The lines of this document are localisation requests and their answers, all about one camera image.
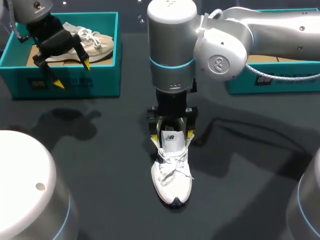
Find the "shoelace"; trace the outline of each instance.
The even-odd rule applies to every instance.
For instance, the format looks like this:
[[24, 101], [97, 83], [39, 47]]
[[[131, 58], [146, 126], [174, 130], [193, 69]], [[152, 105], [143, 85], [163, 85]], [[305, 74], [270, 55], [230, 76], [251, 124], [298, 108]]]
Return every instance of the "shoelace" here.
[[78, 26], [80, 30], [78, 31], [78, 35], [82, 41], [93, 41], [93, 46], [96, 49], [101, 48], [101, 42], [98, 38], [95, 37], [95, 34], [100, 34], [100, 32], [94, 31], [87, 29], [82, 26]]
[[163, 176], [163, 178], [159, 179], [159, 181], [163, 182], [167, 179], [167, 177], [171, 176], [174, 172], [179, 172], [183, 175], [185, 175], [188, 178], [194, 179], [188, 172], [185, 172], [184, 166], [185, 166], [185, 159], [184, 157], [188, 153], [188, 147], [191, 143], [191, 140], [194, 138], [194, 135], [189, 137], [187, 139], [186, 145], [183, 148], [181, 152], [179, 152], [179, 155], [175, 152], [165, 152], [163, 148], [159, 146], [159, 143], [151, 138], [154, 145], [158, 149], [158, 154], [163, 159], [163, 163], [160, 164], [160, 172]]

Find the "shoe sole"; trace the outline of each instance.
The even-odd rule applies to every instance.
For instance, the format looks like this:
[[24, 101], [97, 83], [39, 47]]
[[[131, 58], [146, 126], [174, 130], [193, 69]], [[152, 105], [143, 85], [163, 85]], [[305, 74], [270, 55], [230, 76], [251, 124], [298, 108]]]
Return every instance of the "shoe sole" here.
[[152, 165], [152, 168], [151, 168], [151, 178], [152, 178], [153, 186], [154, 186], [154, 188], [155, 188], [155, 190], [156, 190], [156, 193], [158, 194], [158, 196], [159, 196], [159, 198], [162, 200], [162, 202], [163, 202], [165, 205], [167, 205], [167, 206], [169, 206], [169, 207], [172, 207], [172, 208], [182, 207], [183, 205], [185, 205], [185, 204], [188, 202], [188, 200], [189, 200], [191, 191], [190, 191], [190, 193], [189, 193], [189, 195], [188, 195], [188, 197], [187, 197], [187, 199], [186, 199], [185, 202], [181, 202], [181, 201], [179, 200], [179, 198], [175, 197], [172, 203], [168, 203], [167, 201], [165, 201], [165, 200], [162, 198], [161, 194], [160, 194], [159, 191], [158, 191], [158, 188], [156, 187], [155, 179], [154, 179], [154, 176], [152, 175], [152, 172], [154, 171], [154, 168], [156, 168], [156, 165], [155, 165], [155, 164]]
[[[98, 63], [102, 60], [110, 59], [113, 56], [114, 51], [111, 50], [99, 56], [91, 56], [89, 57], [89, 62], [91, 64]], [[47, 63], [58, 63], [58, 62], [77, 62], [81, 63], [79, 57], [77, 55], [72, 54], [62, 54], [60, 56], [49, 57], [45, 60]]]

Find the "teal box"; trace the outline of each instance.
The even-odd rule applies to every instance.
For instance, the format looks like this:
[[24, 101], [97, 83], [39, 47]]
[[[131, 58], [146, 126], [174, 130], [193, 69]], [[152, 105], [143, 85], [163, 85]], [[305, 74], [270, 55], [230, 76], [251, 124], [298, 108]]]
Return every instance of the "teal box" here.
[[[268, 9], [272, 11], [318, 11], [317, 8]], [[249, 63], [260, 72], [280, 77], [307, 77], [320, 73], [320, 61], [279, 61]], [[267, 94], [320, 92], [320, 78], [306, 81], [283, 81], [256, 75], [247, 68], [236, 78], [226, 82], [230, 94]]]
[[[90, 71], [81, 64], [51, 66], [65, 89], [49, 82], [36, 66], [26, 66], [32, 39], [20, 43], [11, 33], [0, 60], [0, 75], [13, 99], [69, 99], [115, 97], [120, 95], [122, 41], [117, 12], [54, 13], [61, 23], [68, 22], [114, 38], [112, 64], [92, 64]], [[28, 32], [17, 25], [22, 35]]]

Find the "dark tabletop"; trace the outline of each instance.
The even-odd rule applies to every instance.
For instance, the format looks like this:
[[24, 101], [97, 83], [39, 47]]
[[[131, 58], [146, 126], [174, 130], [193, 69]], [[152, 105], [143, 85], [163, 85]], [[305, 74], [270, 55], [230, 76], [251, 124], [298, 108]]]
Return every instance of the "dark tabletop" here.
[[[316, 0], [196, 0], [200, 13], [232, 6], [312, 8]], [[151, 179], [146, 109], [151, 84], [142, 0], [55, 0], [55, 12], [118, 11], [121, 96], [12, 101], [0, 81], [0, 128], [30, 134], [52, 153], [80, 212], [79, 240], [278, 240], [287, 202], [320, 147], [320, 94], [230, 96], [197, 75], [189, 203], [164, 207]]]

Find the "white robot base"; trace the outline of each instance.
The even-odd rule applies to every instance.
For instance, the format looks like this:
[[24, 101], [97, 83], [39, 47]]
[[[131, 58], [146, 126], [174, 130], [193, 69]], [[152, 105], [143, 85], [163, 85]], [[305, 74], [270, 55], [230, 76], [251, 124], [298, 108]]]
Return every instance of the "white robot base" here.
[[78, 231], [75, 202], [48, 150], [0, 131], [0, 240], [75, 240]]

